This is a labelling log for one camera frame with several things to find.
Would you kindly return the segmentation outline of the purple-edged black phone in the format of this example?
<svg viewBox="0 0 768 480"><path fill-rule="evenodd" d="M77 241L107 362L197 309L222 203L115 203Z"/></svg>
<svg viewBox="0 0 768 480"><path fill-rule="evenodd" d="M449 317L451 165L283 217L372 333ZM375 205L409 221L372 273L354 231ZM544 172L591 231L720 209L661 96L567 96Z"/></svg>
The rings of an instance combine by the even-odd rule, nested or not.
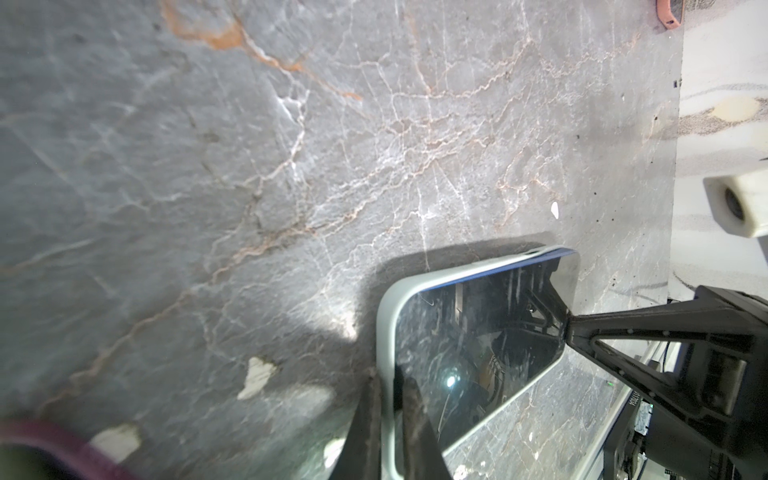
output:
<svg viewBox="0 0 768 480"><path fill-rule="evenodd" d="M2 479L135 479L87 441L55 424L1 422Z"/></svg>

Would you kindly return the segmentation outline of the pink phone case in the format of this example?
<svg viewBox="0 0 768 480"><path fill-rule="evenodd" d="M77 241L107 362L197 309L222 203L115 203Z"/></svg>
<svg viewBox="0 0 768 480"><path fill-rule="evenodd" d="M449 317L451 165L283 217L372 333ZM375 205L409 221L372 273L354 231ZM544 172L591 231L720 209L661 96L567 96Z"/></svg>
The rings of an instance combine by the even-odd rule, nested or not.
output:
<svg viewBox="0 0 768 480"><path fill-rule="evenodd" d="M685 0L656 0L655 8L659 22L667 30L674 30L682 25Z"/></svg>

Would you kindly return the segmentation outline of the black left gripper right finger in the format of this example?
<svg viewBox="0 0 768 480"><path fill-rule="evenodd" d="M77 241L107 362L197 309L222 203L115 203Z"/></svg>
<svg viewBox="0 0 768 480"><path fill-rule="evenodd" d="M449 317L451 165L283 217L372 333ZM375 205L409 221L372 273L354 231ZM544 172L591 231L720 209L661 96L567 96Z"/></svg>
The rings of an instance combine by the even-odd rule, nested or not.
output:
<svg viewBox="0 0 768 480"><path fill-rule="evenodd" d="M402 413L404 478L451 480L418 384L411 377L404 380Z"/></svg>

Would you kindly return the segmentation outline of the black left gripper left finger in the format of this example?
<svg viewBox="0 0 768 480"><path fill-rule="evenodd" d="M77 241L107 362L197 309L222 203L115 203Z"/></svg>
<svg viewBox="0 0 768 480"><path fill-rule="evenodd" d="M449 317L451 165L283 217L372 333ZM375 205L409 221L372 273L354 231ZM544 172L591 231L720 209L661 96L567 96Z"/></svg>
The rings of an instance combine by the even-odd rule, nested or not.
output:
<svg viewBox="0 0 768 480"><path fill-rule="evenodd" d="M381 417L381 380L377 374L371 374L329 480L381 478Z"/></svg>

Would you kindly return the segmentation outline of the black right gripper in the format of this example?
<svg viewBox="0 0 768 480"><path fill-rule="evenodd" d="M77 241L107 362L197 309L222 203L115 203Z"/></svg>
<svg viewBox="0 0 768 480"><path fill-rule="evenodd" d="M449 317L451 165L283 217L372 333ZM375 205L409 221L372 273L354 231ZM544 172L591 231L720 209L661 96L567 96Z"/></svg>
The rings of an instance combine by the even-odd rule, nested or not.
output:
<svg viewBox="0 0 768 480"><path fill-rule="evenodd" d="M688 301L569 315L576 352L653 403L645 453L684 479L767 477L767 301L699 286Z"/></svg>

